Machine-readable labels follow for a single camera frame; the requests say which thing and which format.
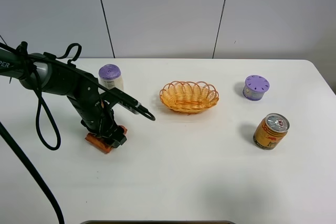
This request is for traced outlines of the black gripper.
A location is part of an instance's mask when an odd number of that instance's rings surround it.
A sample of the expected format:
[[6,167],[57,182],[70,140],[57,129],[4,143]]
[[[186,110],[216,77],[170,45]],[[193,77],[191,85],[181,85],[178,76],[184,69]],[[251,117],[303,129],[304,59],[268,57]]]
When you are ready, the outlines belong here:
[[118,148],[125,143],[127,129],[124,126],[117,126],[111,110],[99,96],[88,98],[67,96],[67,98],[81,116],[81,124],[87,128],[89,134],[94,137],[109,138],[113,148]]

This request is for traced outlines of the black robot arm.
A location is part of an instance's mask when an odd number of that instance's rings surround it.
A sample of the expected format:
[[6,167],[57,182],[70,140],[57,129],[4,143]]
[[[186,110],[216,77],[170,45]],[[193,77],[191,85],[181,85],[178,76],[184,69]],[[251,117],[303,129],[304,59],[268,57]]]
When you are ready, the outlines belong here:
[[[81,124],[88,130],[86,141],[104,153],[122,145],[126,140],[127,129],[117,125],[112,107],[119,102],[107,92],[100,93],[98,79],[92,74],[76,68],[73,61],[80,53],[60,62],[59,58],[48,54],[28,54],[24,45],[16,49],[1,49],[1,75],[15,78],[23,87],[33,90],[38,98],[36,131],[43,144],[50,150],[60,146],[60,133],[42,93],[64,95],[81,116]],[[55,130],[57,144],[50,146],[41,134],[40,111],[44,109]]]

